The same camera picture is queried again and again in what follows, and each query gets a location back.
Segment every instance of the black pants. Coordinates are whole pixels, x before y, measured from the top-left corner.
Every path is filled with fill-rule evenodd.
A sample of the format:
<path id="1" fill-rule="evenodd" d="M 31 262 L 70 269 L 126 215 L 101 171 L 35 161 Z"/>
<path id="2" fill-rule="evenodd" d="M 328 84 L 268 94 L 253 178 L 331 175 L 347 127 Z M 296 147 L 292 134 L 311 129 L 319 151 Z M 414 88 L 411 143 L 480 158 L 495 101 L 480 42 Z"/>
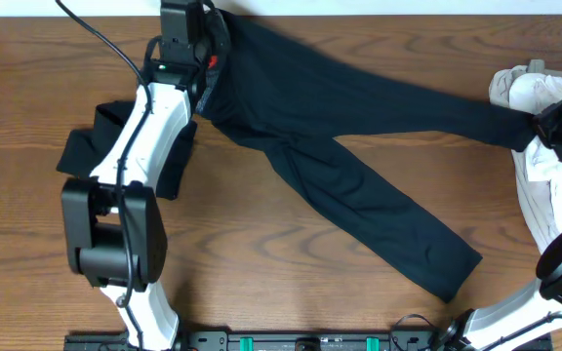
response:
<path id="1" fill-rule="evenodd" d="M 481 255 L 333 137 L 441 131 L 521 151 L 534 136 L 528 115 L 375 76 L 223 16 L 232 48 L 202 116 L 265 152 L 318 213 L 451 300 Z"/>

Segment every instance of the wood grain surface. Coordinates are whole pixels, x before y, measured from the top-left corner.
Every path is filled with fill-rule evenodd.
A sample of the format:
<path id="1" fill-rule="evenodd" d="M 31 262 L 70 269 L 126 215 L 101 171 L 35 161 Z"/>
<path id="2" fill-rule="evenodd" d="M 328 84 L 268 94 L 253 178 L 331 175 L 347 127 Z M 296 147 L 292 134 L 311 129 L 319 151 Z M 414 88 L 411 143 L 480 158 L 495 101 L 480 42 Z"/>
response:
<path id="1" fill-rule="evenodd" d="M 258 20 L 374 73 L 468 98 L 487 99 L 496 71 L 529 59 L 562 69 L 562 17 Z M 158 18 L 90 22 L 136 62 L 159 33 Z M 71 20 L 0 19 L 0 350 L 56 350 L 72 331 L 123 329 L 68 269 L 66 176 L 55 166 L 95 105 L 134 93 L 125 64 Z M 443 324 L 535 276 L 539 252 L 506 149 L 439 133 L 340 138 L 484 255 L 445 305 L 317 214 L 262 153 L 197 119 L 181 196 L 159 201 L 170 246 L 162 283 L 193 326 L 378 330 L 409 313 Z M 562 350 L 562 332 L 557 341 Z"/>

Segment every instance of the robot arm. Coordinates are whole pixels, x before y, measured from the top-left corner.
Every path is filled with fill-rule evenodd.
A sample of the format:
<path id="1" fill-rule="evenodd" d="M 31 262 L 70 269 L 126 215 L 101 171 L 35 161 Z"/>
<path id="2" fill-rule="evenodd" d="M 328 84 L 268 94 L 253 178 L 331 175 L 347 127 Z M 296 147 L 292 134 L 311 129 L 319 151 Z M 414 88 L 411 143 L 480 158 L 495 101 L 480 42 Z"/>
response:
<path id="1" fill-rule="evenodd" d="M 145 87 L 140 85 L 131 116 L 108 155 L 93 169 L 90 179 L 69 179 L 61 195 L 69 266 L 118 307 L 128 282 L 123 228 L 101 223 L 100 218 L 118 212 L 118 163 L 134 137 L 121 175 L 134 290 L 128 308 L 118 311 L 127 325 L 129 344 L 140 347 L 140 332 L 145 350 L 170 350 L 180 343 L 179 317 L 159 282 L 167 237 L 155 190 L 169 152 L 206 88 L 212 46 L 200 0 L 162 0 L 160 19 L 163 35 L 149 44 L 143 69 L 152 98 L 150 114 L 134 136 L 147 105 Z M 150 59 L 158 41 L 160 59 Z"/>
<path id="2" fill-rule="evenodd" d="M 535 116 L 533 128 L 562 162 L 562 101 Z M 494 306 L 467 311 L 442 333 L 438 344 L 445 343 L 448 350 L 510 351 L 559 329 L 562 329 L 562 234 L 543 253 L 535 281 Z"/>

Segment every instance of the white wall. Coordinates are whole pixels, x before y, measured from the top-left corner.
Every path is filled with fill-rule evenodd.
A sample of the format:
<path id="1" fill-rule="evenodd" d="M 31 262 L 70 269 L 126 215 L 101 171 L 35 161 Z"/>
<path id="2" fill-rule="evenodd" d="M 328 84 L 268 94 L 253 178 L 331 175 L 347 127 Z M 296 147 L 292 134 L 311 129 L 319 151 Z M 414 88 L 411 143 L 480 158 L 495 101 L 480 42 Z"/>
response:
<path id="1" fill-rule="evenodd" d="M 155 16 L 160 0 L 63 0 L 80 16 Z M 253 15 L 558 15 L 562 0 L 215 0 Z M 62 16 L 53 0 L 0 0 L 0 16 Z"/>

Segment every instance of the black trousers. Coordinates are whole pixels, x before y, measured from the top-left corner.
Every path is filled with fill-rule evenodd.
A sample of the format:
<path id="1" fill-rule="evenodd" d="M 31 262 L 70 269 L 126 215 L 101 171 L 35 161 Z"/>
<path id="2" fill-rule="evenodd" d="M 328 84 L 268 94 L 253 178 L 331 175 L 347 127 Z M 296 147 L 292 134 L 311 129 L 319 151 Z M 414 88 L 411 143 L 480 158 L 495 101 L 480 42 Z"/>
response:
<path id="1" fill-rule="evenodd" d="M 441 131 L 521 151 L 534 137 L 529 116 L 372 75 L 223 16 L 232 47 L 202 116 L 265 152 L 318 213 L 451 300 L 481 255 L 333 137 Z"/>

